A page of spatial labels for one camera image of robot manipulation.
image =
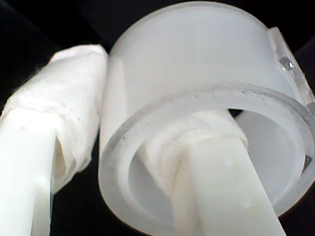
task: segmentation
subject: black background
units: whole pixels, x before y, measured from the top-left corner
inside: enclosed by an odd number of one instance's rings
[[[62,48],[101,43],[109,52],[119,35],[146,14],[174,0],[0,0],[0,106]],[[226,0],[277,26],[315,88],[315,18],[312,1]],[[104,203],[93,161],[55,196],[51,236],[141,235]],[[315,188],[280,217],[288,236],[315,236]]]

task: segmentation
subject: white plastic rod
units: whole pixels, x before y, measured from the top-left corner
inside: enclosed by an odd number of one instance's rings
[[[198,140],[181,152],[172,202],[179,236],[284,236],[243,142]]]
[[[32,235],[49,235],[56,142],[53,122],[45,113],[24,109],[12,110],[1,120],[1,236],[29,236],[31,231]],[[42,224],[32,228],[34,211]]]

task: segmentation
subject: frosted plastic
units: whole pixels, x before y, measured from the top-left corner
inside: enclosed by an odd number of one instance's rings
[[[304,168],[305,154],[314,157],[312,105],[313,94],[277,28],[267,29],[252,15],[214,2],[156,11],[129,28],[110,53],[100,130],[102,195],[129,225],[174,235],[170,202],[135,154],[174,119],[235,108],[247,111],[244,120],[247,114],[260,117],[253,117],[248,129],[246,122],[241,127],[255,139],[249,139],[250,146],[261,143],[250,148],[261,152],[251,158],[280,215],[315,178],[313,161]],[[252,128],[260,124],[270,136],[279,130],[283,142],[265,142],[266,135]],[[284,151],[288,144],[290,153]],[[267,156],[269,164],[262,165]],[[272,158],[276,168],[270,166]]]

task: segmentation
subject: white cloth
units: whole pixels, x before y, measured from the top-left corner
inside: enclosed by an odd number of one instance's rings
[[[108,55],[100,45],[62,50],[8,99],[1,120],[23,108],[56,117],[55,193],[91,160],[97,136]]]

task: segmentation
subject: white tissue wrap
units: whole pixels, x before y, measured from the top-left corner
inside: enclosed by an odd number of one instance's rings
[[[54,54],[49,63],[8,99],[1,120],[13,109],[54,116],[55,193],[91,160],[98,132],[108,55],[100,45],[81,45]]]

